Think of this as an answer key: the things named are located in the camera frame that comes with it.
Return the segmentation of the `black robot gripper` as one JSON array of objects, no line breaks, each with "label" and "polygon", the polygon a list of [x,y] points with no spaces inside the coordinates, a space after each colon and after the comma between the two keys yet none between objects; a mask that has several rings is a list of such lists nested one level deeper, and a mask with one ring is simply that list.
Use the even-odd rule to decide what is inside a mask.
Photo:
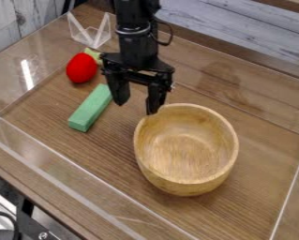
[{"label": "black robot gripper", "polygon": [[155,114],[165,102],[171,87],[173,67],[159,59],[163,42],[155,27],[116,28],[118,52],[104,52],[102,74],[106,77],[113,102],[121,106],[129,100],[129,82],[148,87],[147,114]]}]

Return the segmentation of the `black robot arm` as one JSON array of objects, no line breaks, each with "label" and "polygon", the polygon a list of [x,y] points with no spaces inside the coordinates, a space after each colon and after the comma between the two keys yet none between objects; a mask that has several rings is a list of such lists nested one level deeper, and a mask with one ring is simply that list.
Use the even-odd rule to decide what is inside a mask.
[{"label": "black robot arm", "polygon": [[129,83],[148,88],[147,114],[157,112],[171,90],[175,68],[159,57],[157,46],[168,46],[157,38],[157,24],[169,25],[155,17],[159,0],[110,0],[116,16],[114,33],[118,52],[102,52],[102,75],[106,78],[113,102],[121,106],[129,99]]}]

